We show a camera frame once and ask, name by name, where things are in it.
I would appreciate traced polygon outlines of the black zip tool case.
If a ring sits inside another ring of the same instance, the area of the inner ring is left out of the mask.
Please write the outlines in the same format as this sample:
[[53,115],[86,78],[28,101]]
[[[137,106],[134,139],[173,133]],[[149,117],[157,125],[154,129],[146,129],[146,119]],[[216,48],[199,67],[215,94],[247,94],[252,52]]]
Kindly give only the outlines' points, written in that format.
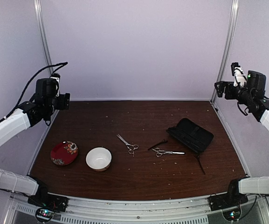
[[197,154],[203,153],[214,138],[211,132],[188,118],[181,119],[176,126],[169,127],[166,132]]

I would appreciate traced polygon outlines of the silver thinning scissors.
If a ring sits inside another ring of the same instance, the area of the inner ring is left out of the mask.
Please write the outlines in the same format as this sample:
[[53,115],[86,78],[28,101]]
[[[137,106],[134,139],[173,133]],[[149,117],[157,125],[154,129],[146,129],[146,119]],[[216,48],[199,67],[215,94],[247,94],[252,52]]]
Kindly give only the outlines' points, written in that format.
[[133,157],[135,156],[135,150],[139,149],[139,145],[128,143],[121,135],[117,134],[117,137],[126,145],[128,153]]

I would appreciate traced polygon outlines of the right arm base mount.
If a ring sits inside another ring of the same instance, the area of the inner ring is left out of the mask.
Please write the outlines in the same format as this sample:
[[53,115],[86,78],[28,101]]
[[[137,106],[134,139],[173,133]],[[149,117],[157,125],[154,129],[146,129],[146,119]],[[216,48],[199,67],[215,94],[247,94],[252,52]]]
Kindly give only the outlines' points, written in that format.
[[213,194],[208,198],[211,211],[220,210],[226,221],[234,222],[242,218],[242,204],[248,202],[246,195],[231,196],[229,193]]

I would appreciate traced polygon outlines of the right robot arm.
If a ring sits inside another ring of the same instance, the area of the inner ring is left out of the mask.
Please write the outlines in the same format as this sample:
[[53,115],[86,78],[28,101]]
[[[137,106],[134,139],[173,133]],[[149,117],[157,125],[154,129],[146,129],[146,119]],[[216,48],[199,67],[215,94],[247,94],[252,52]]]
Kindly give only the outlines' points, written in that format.
[[[236,100],[237,105],[245,105],[248,112],[241,111],[245,116],[251,113],[269,132],[269,98],[265,96],[266,76],[250,70],[245,76],[238,67],[233,71],[234,81],[219,81],[214,84],[218,97]],[[242,195],[269,196],[269,176],[248,177],[232,180],[224,202],[234,206]]]

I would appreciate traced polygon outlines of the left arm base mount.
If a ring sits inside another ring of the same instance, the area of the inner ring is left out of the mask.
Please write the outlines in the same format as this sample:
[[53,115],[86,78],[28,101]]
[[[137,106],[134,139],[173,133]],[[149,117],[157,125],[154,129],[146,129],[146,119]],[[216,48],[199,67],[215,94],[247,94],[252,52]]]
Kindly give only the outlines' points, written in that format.
[[39,196],[27,196],[28,203],[37,206],[35,210],[35,218],[41,224],[46,224],[55,218],[60,218],[60,213],[65,212],[69,199],[64,196],[47,194],[42,199]]

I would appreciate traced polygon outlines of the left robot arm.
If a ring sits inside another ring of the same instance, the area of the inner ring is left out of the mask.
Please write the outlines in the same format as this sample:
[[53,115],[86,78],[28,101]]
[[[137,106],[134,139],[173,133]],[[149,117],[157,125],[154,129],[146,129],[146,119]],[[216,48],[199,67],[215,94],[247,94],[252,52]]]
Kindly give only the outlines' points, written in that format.
[[[56,110],[69,108],[70,94],[60,93],[60,75],[53,74],[49,78],[38,79],[35,94],[29,101],[15,107],[7,118],[0,122],[0,147],[19,133],[44,121],[51,124],[51,117]],[[0,168],[0,189],[13,193],[33,196],[42,207],[52,203],[52,196],[40,189],[37,180]]]

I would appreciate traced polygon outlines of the silver straight scissors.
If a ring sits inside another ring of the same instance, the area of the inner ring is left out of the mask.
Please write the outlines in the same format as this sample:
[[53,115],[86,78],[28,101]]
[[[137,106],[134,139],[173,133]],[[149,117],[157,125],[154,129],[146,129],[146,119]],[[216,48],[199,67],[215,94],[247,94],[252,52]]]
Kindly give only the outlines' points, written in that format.
[[161,150],[159,147],[153,148],[152,151],[156,153],[157,157],[161,157],[165,154],[185,155],[185,152],[166,151],[166,150]]

